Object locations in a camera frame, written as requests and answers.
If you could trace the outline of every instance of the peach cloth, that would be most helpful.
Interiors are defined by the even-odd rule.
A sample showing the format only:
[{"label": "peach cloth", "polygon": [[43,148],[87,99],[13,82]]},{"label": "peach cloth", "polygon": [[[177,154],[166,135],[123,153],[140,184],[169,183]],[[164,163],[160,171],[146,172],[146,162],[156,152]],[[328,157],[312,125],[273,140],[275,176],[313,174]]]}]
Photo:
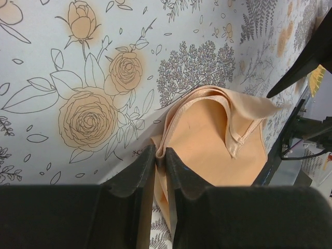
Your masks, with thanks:
[{"label": "peach cloth", "polygon": [[155,199],[169,228],[165,149],[214,186],[249,186],[267,161],[262,121],[278,110],[269,99],[215,86],[194,90],[169,110],[163,134],[151,138]]}]

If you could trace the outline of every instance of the orange rose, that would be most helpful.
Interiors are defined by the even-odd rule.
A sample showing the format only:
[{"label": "orange rose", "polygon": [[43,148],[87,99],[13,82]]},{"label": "orange rose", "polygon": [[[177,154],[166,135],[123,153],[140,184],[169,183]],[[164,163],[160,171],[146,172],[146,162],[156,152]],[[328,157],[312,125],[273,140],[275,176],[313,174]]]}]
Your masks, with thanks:
[{"label": "orange rose", "polygon": [[142,65],[136,53],[119,53],[109,66],[104,89],[108,95],[115,96],[133,90],[141,81]]},{"label": "orange rose", "polygon": [[0,0],[0,20],[8,25],[14,25],[23,20],[23,14],[12,1]]},{"label": "orange rose", "polygon": [[76,88],[60,108],[59,129],[66,145],[86,151],[98,151],[116,128],[117,112],[112,99],[100,88]]},{"label": "orange rose", "polygon": [[86,2],[71,2],[68,11],[68,24],[77,39],[87,39],[96,29],[95,14]]}]

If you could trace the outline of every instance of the tablecloth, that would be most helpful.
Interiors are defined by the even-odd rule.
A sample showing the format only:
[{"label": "tablecloth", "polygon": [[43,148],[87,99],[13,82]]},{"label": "tablecloth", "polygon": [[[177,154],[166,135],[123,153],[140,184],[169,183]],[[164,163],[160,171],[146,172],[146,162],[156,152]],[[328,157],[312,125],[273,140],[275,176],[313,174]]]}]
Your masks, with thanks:
[{"label": "tablecloth", "polygon": [[[202,85],[266,96],[310,38],[318,0],[0,0],[0,184],[95,184]],[[264,130],[267,151],[304,89]],[[151,248],[171,248],[153,207]]]}]

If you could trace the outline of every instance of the floral tablecloth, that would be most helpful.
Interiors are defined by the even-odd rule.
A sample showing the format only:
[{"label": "floral tablecloth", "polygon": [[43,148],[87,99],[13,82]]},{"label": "floral tablecloth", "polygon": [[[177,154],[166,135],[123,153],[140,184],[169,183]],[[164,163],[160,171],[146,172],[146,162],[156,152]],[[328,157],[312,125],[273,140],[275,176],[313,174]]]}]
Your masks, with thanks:
[{"label": "floral tablecloth", "polygon": [[[291,67],[328,0],[0,0],[0,184],[95,184],[217,85],[256,96]],[[305,81],[272,100],[296,104]],[[269,150],[292,108],[271,117]],[[171,248],[156,205],[151,248]]]}]

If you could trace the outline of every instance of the black cable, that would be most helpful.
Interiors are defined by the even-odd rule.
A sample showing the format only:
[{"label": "black cable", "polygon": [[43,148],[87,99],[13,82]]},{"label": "black cable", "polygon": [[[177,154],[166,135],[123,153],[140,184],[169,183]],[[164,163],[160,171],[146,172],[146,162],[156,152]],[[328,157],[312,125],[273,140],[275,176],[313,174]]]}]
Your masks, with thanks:
[{"label": "black cable", "polygon": [[303,159],[309,159],[309,158],[314,158],[314,157],[319,157],[325,153],[327,153],[328,150],[325,149],[317,154],[314,154],[314,155],[310,155],[310,156],[305,156],[305,157],[281,157],[281,160],[284,160],[284,161],[293,161],[293,160],[303,160]]}]

